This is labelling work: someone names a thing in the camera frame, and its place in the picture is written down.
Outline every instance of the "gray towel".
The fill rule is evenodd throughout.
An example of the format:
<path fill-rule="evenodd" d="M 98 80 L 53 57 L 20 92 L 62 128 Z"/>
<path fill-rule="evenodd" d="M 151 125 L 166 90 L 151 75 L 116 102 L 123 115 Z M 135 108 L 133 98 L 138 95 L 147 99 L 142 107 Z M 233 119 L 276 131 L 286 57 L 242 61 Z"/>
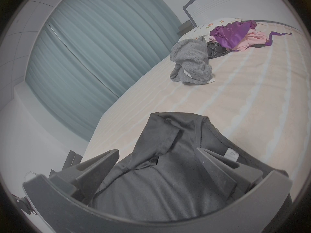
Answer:
<path fill-rule="evenodd" d="M 170 60 L 176 62 L 169 76 L 174 82 L 206 84 L 213 78 L 203 36 L 197 40 L 186 39 L 177 42 L 171 50 Z"/>

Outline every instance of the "white pillow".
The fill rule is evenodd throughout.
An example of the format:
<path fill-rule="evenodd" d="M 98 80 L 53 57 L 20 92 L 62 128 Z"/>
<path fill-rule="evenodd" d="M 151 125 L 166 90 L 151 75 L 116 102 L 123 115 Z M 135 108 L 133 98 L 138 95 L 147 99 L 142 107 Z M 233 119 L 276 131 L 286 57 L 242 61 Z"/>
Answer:
<path fill-rule="evenodd" d="M 210 31 L 212 31 L 213 29 L 215 29 L 217 26 L 221 26 L 224 25 L 226 26 L 228 23 L 233 23 L 235 21 L 242 21 L 242 18 L 230 18 L 230 17 L 224 17 L 224 18 L 220 18 L 217 20 L 214 20 L 210 23 L 201 25 L 201 26 L 197 26 L 194 29 L 192 29 L 191 31 L 189 31 L 188 33 L 185 33 L 178 42 L 185 40 L 185 39 L 197 39 L 200 36 L 204 36 L 206 42 L 209 41 L 209 37 L 210 37 Z"/>

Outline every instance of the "headboard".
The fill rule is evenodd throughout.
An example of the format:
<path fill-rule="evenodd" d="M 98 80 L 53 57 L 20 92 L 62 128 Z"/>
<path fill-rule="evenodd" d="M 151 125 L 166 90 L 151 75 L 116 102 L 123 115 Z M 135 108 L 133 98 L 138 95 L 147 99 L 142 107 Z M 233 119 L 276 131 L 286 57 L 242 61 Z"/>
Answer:
<path fill-rule="evenodd" d="M 301 30 L 282 0 L 190 0 L 183 10 L 194 27 L 222 17 L 272 21 Z"/>

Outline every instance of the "teal curtain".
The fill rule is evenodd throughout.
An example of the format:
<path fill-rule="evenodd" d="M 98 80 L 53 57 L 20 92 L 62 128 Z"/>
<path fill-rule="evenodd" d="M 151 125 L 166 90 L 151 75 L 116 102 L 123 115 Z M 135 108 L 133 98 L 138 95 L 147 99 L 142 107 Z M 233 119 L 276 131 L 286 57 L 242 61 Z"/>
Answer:
<path fill-rule="evenodd" d="M 63 0 L 37 39 L 26 82 L 90 140 L 103 113 L 169 55 L 180 24 L 162 0 Z"/>

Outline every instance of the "mattress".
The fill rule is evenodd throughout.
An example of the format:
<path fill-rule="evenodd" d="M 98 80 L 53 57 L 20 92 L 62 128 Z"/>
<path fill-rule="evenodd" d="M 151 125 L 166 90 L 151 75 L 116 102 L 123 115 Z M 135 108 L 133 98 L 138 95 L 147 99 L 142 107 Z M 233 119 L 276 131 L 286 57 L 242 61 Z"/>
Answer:
<path fill-rule="evenodd" d="M 208 116 L 234 144 L 263 161 L 286 170 L 295 198 L 310 170 L 310 47 L 300 31 L 258 23 L 273 36 L 272 46 L 230 52 L 210 60 L 216 81 L 183 85 L 169 75 L 169 56 L 158 63 L 100 119 L 82 161 L 111 149 L 120 159 L 130 154 L 153 112 L 190 112 Z"/>

